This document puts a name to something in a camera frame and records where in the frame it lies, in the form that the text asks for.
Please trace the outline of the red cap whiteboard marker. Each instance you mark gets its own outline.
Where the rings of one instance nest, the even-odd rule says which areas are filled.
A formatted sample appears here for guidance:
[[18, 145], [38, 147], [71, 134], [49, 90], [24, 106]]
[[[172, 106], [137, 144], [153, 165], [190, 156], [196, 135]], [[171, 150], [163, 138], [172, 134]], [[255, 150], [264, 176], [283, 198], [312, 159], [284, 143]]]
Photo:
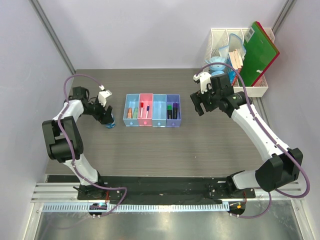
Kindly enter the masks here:
[[143, 117], [143, 109], [144, 109], [144, 103], [140, 102], [140, 114], [139, 117], [142, 118]]

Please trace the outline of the purple drawer box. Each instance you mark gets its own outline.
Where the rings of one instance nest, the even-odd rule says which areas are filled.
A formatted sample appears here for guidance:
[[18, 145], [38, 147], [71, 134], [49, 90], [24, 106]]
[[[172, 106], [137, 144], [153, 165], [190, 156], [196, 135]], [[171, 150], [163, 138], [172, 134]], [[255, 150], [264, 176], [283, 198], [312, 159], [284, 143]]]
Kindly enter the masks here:
[[[181, 125], [181, 101], [180, 101], [179, 94], [167, 94], [166, 95], [166, 127], [169, 128], [177, 128]], [[168, 119], [167, 118], [167, 106], [172, 105], [173, 110], [173, 103], [178, 103], [178, 119]]]

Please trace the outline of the green plastic folder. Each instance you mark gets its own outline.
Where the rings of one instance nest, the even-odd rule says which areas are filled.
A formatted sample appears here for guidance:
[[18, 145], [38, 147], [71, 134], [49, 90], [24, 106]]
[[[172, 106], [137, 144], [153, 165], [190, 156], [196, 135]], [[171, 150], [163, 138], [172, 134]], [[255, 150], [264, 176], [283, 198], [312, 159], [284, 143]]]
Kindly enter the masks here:
[[243, 46], [246, 54], [240, 75], [244, 85], [252, 87], [276, 60], [280, 52], [258, 21], [253, 22], [244, 34]]

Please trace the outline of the blue cap whiteboard marker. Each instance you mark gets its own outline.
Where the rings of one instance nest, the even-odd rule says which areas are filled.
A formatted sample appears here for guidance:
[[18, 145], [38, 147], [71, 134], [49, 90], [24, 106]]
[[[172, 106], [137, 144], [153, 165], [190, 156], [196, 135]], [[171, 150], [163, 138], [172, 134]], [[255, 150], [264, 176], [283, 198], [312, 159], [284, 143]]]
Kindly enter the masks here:
[[150, 105], [147, 106], [146, 108], [146, 113], [145, 113], [145, 118], [148, 119], [149, 117], [149, 111], [150, 111]]

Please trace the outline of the light blue drawer box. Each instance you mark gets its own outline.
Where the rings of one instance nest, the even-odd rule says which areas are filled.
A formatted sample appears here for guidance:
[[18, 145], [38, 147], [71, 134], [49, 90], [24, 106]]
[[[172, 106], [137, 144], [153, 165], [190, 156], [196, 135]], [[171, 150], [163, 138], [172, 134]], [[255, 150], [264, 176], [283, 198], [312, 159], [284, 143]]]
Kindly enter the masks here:
[[138, 127], [139, 94], [127, 94], [123, 112], [123, 122], [126, 127]]

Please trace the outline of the corner aluminium post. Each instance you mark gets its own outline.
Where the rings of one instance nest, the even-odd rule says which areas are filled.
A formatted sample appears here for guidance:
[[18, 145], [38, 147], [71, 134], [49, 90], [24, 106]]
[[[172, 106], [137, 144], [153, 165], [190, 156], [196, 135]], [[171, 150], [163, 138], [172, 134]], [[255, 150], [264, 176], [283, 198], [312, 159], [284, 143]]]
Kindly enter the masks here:
[[283, 23], [285, 22], [286, 18], [289, 16], [291, 10], [295, 6], [297, 0], [286, 0], [282, 9], [280, 10], [271, 30], [274, 35], [276, 35], [279, 30], [281, 29]]
[[29, 3], [33, 7], [36, 15], [40, 19], [44, 29], [46, 30], [48, 36], [50, 37], [53, 45], [55, 46], [56, 50], [58, 51], [60, 57], [62, 58], [63, 62], [65, 63], [66, 67], [68, 68], [69, 72], [73, 75], [76, 73], [76, 69], [73, 66], [70, 58], [67, 55], [58, 35], [56, 34], [49, 18], [47, 17], [43, 7], [41, 6], [38, 0], [29, 0]]

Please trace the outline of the light green mini highlighter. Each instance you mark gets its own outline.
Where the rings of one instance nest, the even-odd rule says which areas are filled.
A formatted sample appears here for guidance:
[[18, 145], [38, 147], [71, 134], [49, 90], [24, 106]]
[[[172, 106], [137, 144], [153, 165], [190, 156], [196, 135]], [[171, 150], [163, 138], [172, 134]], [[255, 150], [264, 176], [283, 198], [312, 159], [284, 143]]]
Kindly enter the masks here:
[[138, 113], [139, 113], [138, 107], [135, 107], [134, 110], [133, 110], [132, 118], [133, 119], [138, 119]]

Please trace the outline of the wooden sticks bundle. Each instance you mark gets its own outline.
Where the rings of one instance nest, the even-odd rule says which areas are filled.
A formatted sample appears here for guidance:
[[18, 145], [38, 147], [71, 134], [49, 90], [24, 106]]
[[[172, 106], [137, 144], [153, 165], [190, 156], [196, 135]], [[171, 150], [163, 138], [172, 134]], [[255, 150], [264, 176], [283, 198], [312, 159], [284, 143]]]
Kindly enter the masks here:
[[229, 60], [231, 66], [235, 69], [240, 71], [243, 67], [243, 58], [239, 49], [231, 51], [228, 53]]

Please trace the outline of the green cap black highlighter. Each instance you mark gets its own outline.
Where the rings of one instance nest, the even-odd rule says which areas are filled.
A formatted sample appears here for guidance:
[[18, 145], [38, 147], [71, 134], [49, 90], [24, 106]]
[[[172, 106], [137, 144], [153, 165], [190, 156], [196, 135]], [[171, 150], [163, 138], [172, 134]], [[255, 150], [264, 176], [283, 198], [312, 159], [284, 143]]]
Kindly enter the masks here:
[[172, 119], [172, 114], [173, 114], [172, 105], [171, 105], [171, 104], [168, 104], [168, 105], [167, 105], [167, 119], [168, 119], [168, 120], [171, 120], [171, 119]]

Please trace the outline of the clear blue zip bag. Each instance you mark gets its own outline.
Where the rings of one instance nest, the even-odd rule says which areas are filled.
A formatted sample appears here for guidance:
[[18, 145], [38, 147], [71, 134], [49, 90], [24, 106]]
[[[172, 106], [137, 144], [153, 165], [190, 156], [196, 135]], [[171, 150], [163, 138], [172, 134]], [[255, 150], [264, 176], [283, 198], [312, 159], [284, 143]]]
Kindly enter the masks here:
[[218, 52], [221, 57], [227, 59], [227, 53], [233, 52], [235, 50], [238, 51], [242, 60], [244, 60], [247, 51], [244, 47], [243, 40], [238, 35], [231, 33], [229, 34], [228, 44], [220, 47], [218, 49]]

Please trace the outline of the purple cap black highlighter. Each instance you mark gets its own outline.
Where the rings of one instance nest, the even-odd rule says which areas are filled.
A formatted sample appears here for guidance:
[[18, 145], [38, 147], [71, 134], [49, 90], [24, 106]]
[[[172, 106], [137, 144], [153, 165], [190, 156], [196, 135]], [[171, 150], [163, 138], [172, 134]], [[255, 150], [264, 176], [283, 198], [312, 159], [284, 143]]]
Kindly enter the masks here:
[[174, 102], [172, 107], [172, 118], [174, 120], [178, 119], [178, 113], [179, 113], [179, 105], [177, 102]]

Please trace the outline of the blue white tape roll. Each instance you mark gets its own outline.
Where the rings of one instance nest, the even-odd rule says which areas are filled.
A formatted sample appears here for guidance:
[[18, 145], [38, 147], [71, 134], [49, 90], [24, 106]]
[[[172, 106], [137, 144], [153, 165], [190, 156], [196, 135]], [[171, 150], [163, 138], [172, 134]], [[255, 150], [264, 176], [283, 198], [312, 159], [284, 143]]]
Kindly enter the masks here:
[[111, 117], [112, 117], [112, 122], [107, 123], [105, 125], [105, 127], [108, 128], [108, 129], [112, 129], [112, 128], [114, 128], [116, 126], [116, 119], [115, 119], [114, 115], [111, 114]]

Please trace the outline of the right corner aluminium post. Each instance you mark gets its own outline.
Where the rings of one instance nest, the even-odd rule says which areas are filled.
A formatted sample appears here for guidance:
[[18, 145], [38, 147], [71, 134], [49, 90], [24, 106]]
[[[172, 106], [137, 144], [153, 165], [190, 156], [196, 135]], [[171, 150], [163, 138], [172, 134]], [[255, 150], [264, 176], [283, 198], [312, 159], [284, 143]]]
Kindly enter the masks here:
[[271, 30], [274, 35], [276, 35], [279, 30], [281, 29], [283, 23], [285, 22], [286, 18], [289, 16], [291, 10], [295, 6], [297, 0], [286, 0], [282, 9], [280, 10]]

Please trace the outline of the pink drawer box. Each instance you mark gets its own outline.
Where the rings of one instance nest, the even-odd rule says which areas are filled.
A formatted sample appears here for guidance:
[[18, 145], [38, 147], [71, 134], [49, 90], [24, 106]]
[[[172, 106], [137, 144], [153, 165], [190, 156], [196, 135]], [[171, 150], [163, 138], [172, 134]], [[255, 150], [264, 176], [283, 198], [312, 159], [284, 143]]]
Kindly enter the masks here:
[[[143, 116], [140, 118], [140, 103], [143, 102]], [[148, 118], [146, 118], [147, 106], [150, 106]], [[138, 104], [138, 124], [140, 127], [151, 127], [152, 124], [152, 114], [153, 114], [153, 94], [152, 93], [141, 93], [139, 95]]]

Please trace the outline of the orange mini highlighter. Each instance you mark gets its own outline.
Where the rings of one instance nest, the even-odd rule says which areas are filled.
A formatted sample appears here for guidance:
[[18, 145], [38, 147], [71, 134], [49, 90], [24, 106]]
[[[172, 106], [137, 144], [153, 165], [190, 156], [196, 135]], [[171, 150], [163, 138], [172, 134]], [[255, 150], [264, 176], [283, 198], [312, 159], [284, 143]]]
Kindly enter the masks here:
[[132, 110], [131, 107], [128, 108], [127, 118], [128, 118], [128, 119], [132, 119], [132, 118], [133, 118], [133, 110]]

